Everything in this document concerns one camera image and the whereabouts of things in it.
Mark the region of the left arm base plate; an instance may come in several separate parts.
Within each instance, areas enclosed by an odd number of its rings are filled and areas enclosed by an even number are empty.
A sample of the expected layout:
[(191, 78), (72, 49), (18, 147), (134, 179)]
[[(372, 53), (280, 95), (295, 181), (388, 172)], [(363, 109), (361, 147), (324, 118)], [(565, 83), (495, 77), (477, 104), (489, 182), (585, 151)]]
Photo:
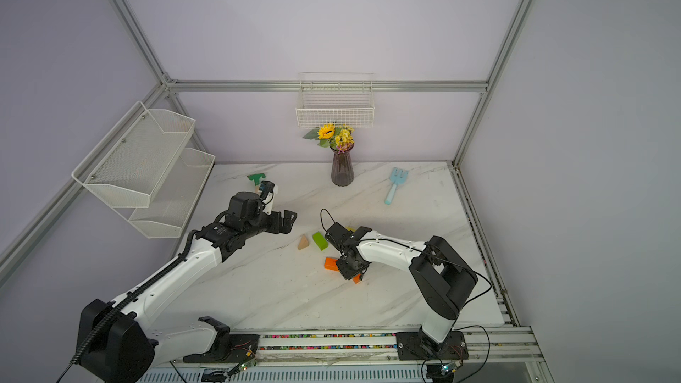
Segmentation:
[(184, 356), (184, 363), (246, 363), (255, 359), (259, 334), (233, 334), (230, 326), (214, 317), (199, 317), (198, 321), (215, 330), (216, 338), (207, 351)]

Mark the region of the tan wooden triangle block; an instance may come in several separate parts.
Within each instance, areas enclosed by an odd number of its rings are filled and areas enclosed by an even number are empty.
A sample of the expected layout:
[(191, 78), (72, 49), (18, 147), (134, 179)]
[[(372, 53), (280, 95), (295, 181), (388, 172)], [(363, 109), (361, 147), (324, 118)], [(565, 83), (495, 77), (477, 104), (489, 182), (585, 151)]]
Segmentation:
[(309, 241), (308, 237), (305, 234), (303, 234), (303, 236), (301, 236), (301, 239), (298, 243), (297, 248), (299, 250), (303, 250), (303, 249), (307, 248), (309, 245), (310, 245), (310, 241)]

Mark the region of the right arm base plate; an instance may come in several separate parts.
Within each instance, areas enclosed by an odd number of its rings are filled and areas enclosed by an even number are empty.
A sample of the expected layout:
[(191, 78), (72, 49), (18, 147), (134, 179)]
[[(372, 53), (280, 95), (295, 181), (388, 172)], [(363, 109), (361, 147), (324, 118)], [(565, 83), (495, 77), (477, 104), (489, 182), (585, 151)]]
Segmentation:
[(410, 360), (467, 360), (469, 353), (462, 332), (449, 332), (443, 342), (434, 342), (422, 331), (398, 332), (397, 356)]

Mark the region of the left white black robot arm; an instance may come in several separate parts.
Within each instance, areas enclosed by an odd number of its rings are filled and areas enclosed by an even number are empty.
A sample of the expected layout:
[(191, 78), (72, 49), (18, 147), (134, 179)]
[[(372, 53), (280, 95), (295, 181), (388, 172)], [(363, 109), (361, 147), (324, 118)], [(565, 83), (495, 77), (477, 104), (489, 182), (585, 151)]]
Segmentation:
[(203, 275), (260, 233), (289, 234), (297, 214), (273, 208), (278, 186), (265, 180), (256, 193), (240, 191), (211, 223), (188, 233), (183, 250), (145, 281), (109, 302), (96, 299), (80, 317), (80, 365), (104, 382), (136, 382), (149, 369), (176, 359), (221, 362), (249, 357), (255, 336), (231, 339), (231, 328), (203, 316), (186, 326), (161, 329), (155, 321)]

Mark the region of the green rectangular block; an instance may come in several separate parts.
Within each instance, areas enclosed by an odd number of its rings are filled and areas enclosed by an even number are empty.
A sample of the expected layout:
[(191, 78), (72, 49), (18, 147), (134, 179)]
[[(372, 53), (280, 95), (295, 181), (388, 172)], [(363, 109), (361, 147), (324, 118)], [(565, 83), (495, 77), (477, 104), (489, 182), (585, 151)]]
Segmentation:
[(321, 232), (315, 232), (312, 235), (312, 239), (315, 243), (315, 245), (319, 248), (320, 251), (326, 250), (328, 248), (329, 243), (326, 240), (325, 236)]

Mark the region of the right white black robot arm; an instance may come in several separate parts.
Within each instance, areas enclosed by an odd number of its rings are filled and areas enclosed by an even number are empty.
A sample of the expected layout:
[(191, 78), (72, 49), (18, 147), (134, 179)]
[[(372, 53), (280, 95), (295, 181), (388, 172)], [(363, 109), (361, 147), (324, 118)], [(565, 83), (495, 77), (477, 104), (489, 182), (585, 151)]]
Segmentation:
[(430, 311), (420, 326), (421, 343), (441, 347), (478, 283), (478, 274), (445, 239), (396, 239), (360, 227), (352, 232), (334, 223), (324, 234), (339, 253), (338, 271), (346, 280), (361, 280), (374, 263), (411, 275)]

